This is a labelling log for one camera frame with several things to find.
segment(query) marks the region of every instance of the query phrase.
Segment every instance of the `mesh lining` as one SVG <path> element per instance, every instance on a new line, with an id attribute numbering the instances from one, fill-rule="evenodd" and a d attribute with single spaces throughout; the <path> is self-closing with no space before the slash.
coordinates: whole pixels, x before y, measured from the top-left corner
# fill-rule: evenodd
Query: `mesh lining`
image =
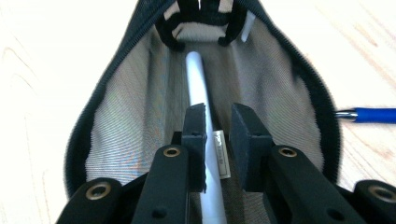
<path id="1" fill-rule="evenodd" d="M 288 53 L 260 21 L 247 43 L 237 39 L 228 48 L 216 43 L 219 33 L 224 34 L 216 29 L 207 33 L 202 26 L 185 24 L 177 37 L 186 42 L 182 53 L 170 51 L 155 29 L 134 47 L 107 83 L 94 115 L 88 180 L 106 176 L 122 185 L 132 181 L 149 170 L 155 151 L 170 143 L 173 132 L 182 130 L 189 105 L 185 57 L 192 50 L 204 60 L 213 117 L 224 132 L 230 129 L 231 104 L 248 105 L 277 144 L 299 148 L 322 168 L 315 112 L 305 84 L 292 73 Z M 228 221 L 268 221 L 262 195 L 243 192 L 232 174 L 222 181 Z"/>

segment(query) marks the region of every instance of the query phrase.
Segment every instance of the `pen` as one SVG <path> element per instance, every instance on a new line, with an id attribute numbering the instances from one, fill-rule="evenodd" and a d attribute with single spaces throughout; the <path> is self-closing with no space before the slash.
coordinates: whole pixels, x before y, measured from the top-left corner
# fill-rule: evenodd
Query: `pen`
<path id="1" fill-rule="evenodd" d="M 340 110 L 335 113 L 338 119 L 356 123 L 396 123 L 396 108 L 361 108 Z"/>

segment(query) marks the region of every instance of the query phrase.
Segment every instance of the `bag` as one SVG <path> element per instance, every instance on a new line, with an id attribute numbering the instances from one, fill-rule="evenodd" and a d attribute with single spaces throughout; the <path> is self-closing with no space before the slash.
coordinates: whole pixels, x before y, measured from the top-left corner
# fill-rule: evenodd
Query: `bag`
<path id="1" fill-rule="evenodd" d="M 257 19 L 244 43 L 248 11 Z M 228 134 L 232 104 L 248 105 L 277 145 L 299 148 L 337 180 L 340 132 L 331 97 L 257 0 L 142 0 L 71 135 L 69 196 L 98 177 L 125 185 L 149 170 L 155 151 L 182 130 L 189 106 L 185 58 L 193 50 L 203 58 L 216 129 Z M 231 172 L 221 180 L 228 221 L 268 220 L 262 194 L 243 192 L 233 165 Z"/>

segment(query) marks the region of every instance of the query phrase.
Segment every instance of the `black strap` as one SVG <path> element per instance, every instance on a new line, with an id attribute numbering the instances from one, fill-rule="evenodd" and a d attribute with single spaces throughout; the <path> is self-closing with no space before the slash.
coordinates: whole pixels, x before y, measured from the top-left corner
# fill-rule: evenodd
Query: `black strap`
<path id="1" fill-rule="evenodd" d="M 202 11 L 219 11 L 220 0 L 201 0 Z"/>
<path id="2" fill-rule="evenodd" d="M 233 11 L 231 12 L 227 31 L 225 32 L 225 36 L 220 37 L 218 40 L 221 46 L 228 46 L 239 36 L 239 33 L 241 33 L 244 28 L 247 13 L 248 11 L 244 7 L 233 1 Z"/>
<path id="3" fill-rule="evenodd" d="M 228 24 L 226 36 L 219 38 L 219 44 L 228 46 L 235 40 L 244 27 L 247 10 L 233 1 L 231 13 L 219 12 L 219 0 L 202 0 L 199 9 L 196 0 L 177 0 L 180 12 L 173 14 L 167 21 L 160 17 L 155 26 L 161 41 L 175 51 L 182 51 L 184 43 L 178 42 L 172 34 L 182 22 L 198 22 L 207 25 L 224 26 Z"/>

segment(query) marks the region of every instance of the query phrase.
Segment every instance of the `light wooden floor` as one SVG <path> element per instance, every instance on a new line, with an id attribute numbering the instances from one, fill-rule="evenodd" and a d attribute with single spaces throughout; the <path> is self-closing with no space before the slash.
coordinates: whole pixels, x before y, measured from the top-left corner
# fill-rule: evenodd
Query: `light wooden floor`
<path id="1" fill-rule="evenodd" d="M 393 2 L 262 1 L 322 75 L 337 108 L 396 107 Z M 134 5 L 0 0 L 0 223 L 56 221 L 66 203 L 69 134 Z M 342 131 L 340 185 L 374 178 L 396 186 L 396 125 L 342 123 Z"/>

